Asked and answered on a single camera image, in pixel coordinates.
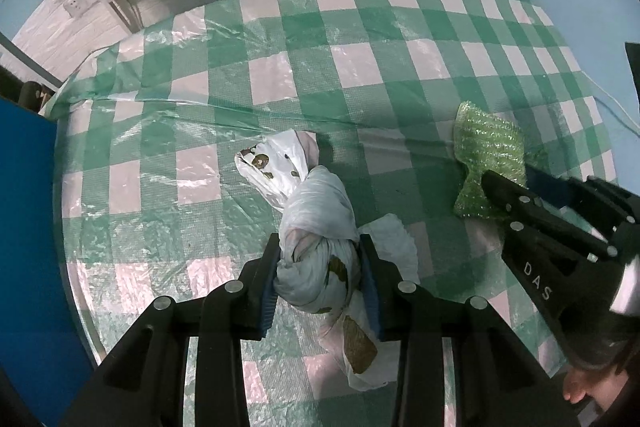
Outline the person's right hand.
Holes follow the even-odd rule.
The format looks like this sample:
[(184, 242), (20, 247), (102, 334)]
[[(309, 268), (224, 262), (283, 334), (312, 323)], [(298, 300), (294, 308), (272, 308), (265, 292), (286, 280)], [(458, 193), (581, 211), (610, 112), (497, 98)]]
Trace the person's right hand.
[(563, 381), (563, 398), (576, 404), (585, 397), (596, 401), (601, 410), (608, 410), (627, 384), (626, 372), (617, 373), (616, 369), (584, 371), (571, 367)]

